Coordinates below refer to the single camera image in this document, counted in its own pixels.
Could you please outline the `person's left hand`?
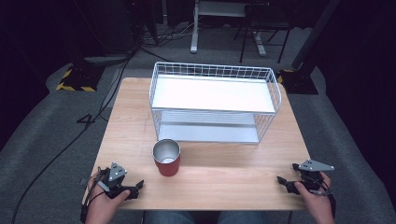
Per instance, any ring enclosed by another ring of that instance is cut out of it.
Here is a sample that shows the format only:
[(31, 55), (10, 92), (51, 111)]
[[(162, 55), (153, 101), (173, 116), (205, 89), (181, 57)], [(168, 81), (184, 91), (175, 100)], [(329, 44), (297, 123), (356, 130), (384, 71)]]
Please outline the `person's left hand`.
[(108, 224), (130, 194), (129, 190), (125, 190), (116, 198), (110, 199), (101, 187), (95, 186), (90, 197), (85, 224)]

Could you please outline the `person's legs in jeans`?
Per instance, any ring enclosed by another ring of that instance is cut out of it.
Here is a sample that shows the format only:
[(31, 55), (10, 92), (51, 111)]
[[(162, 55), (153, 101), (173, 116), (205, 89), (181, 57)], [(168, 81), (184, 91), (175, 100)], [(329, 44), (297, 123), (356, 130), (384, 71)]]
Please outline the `person's legs in jeans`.
[[(188, 211), (148, 211), (144, 224), (198, 224)], [(215, 224), (269, 224), (264, 212), (222, 211)]]

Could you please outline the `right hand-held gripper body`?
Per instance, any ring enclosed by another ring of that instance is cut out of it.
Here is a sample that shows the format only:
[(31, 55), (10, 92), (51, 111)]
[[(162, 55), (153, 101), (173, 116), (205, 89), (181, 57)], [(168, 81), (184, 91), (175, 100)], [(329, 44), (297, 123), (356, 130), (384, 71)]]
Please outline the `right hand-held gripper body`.
[(292, 168), (301, 174), (302, 183), (308, 190), (319, 190), (323, 183), (321, 172), (334, 170), (332, 165), (312, 159), (307, 159), (301, 164), (294, 163)]

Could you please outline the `black slanted post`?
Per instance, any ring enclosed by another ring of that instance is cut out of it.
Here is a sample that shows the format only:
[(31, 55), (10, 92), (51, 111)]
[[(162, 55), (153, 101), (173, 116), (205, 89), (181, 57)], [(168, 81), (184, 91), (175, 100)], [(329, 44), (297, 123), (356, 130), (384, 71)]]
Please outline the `black slanted post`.
[(321, 32), (325, 29), (327, 23), (329, 22), (332, 14), (337, 9), (340, 2), (341, 0), (330, 0), (327, 6), (324, 8), (310, 35), (305, 40), (302, 48), (291, 64), (294, 69), (301, 70), (304, 66), (309, 65), (311, 58), (317, 52), (317, 43)]

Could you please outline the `white desk frame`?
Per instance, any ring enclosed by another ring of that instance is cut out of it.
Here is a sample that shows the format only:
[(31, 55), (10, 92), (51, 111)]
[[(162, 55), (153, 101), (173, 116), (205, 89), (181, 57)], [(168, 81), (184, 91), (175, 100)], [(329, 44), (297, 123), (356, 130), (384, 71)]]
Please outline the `white desk frame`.
[(198, 50), (198, 22), (201, 16), (243, 18), (245, 16), (245, 5), (246, 4), (242, 2), (229, 2), (227, 0), (194, 0), (190, 53), (194, 54)]

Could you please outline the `black yellow striped base plate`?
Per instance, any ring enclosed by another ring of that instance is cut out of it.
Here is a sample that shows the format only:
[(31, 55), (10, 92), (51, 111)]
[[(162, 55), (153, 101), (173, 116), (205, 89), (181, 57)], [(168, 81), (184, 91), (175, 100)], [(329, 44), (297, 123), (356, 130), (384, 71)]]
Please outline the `black yellow striped base plate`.
[(318, 94), (311, 76), (304, 75), (298, 70), (279, 70), (276, 72), (276, 79), (283, 85), (287, 94)]
[(85, 68), (70, 65), (56, 87), (57, 91), (97, 91), (99, 81), (105, 71), (103, 66)]

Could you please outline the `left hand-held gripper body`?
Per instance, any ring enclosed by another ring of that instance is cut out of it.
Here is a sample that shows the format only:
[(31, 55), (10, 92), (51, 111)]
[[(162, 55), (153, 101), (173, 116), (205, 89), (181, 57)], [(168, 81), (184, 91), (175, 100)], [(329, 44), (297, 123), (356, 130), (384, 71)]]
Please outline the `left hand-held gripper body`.
[(129, 190), (130, 194), (127, 199), (132, 200), (134, 198), (134, 187), (124, 187), (122, 185), (126, 174), (127, 171), (113, 161), (109, 167), (100, 171), (100, 177), (97, 183), (110, 199), (114, 199), (125, 190)]

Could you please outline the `person's right hand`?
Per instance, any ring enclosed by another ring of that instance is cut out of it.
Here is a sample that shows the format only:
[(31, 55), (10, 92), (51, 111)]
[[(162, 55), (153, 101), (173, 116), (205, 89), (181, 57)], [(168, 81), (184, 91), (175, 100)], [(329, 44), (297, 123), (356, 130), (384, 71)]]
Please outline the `person's right hand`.
[(307, 211), (317, 224), (335, 224), (328, 197), (311, 193), (301, 182), (295, 182), (294, 186), (303, 197)]

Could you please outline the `red cup with steel inside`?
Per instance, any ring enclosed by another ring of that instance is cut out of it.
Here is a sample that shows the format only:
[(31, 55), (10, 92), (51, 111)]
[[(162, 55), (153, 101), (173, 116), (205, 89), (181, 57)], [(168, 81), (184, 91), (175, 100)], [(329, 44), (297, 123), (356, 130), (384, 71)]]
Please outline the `red cup with steel inside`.
[(163, 176), (173, 176), (178, 172), (180, 154), (178, 142), (172, 139), (162, 139), (152, 149), (155, 164)]

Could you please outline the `black metal chair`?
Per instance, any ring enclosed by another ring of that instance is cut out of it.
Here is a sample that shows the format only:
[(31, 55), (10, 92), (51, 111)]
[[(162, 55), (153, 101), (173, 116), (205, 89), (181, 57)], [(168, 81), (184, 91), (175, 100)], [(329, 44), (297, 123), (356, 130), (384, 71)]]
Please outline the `black metal chair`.
[[(261, 32), (268, 32), (272, 35), (267, 39), (270, 46), (281, 47), (277, 62), (280, 63), (287, 41), (292, 29), (290, 19), (285, 12), (285, 8), (280, 2), (272, 0), (253, 0), (244, 6), (244, 17), (239, 23), (238, 30), (234, 36), (237, 38), (240, 32), (243, 32), (243, 43), (239, 62), (243, 61), (248, 34), (253, 38), (260, 36)], [(281, 43), (272, 43), (271, 40), (279, 32), (284, 31), (285, 37)]]

